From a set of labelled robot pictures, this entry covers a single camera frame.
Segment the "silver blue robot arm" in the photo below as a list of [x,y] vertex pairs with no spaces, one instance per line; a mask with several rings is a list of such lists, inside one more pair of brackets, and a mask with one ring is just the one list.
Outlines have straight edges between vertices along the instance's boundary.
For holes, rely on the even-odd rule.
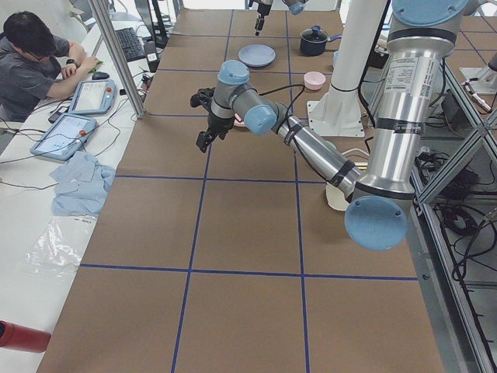
[[249,84],[248,68],[235,60],[222,64],[214,88],[200,89],[191,97],[191,106],[202,106],[208,113],[208,128],[199,133],[197,147],[205,151],[216,138],[224,138],[236,119],[254,134],[272,131],[343,192],[348,202],[346,231],[356,243],[372,250],[396,246],[408,229],[414,197],[409,177],[433,83],[440,61],[454,49],[466,5],[464,1],[393,2],[387,41],[391,63],[365,172],[285,105],[261,97]]
[[[305,9],[306,1],[298,0],[283,0],[284,5],[292,15],[298,15]],[[273,6],[273,0],[248,0],[248,8],[250,9],[256,5],[256,21],[255,21],[255,35],[258,36],[263,30],[265,18],[270,14]]]

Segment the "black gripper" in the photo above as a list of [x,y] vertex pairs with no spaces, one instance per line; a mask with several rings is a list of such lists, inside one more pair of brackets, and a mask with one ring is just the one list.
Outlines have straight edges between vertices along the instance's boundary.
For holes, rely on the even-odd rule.
[[209,145],[216,139],[224,140],[226,134],[233,128],[235,114],[231,109],[220,106],[214,99],[215,88],[199,89],[190,97],[192,108],[202,106],[208,112],[208,128],[201,131],[196,140],[196,146],[202,153],[207,151]]
[[255,35],[258,36],[264,27],[265,18],[270,14],[273,0],[255,0],[254,3],[257,4]]

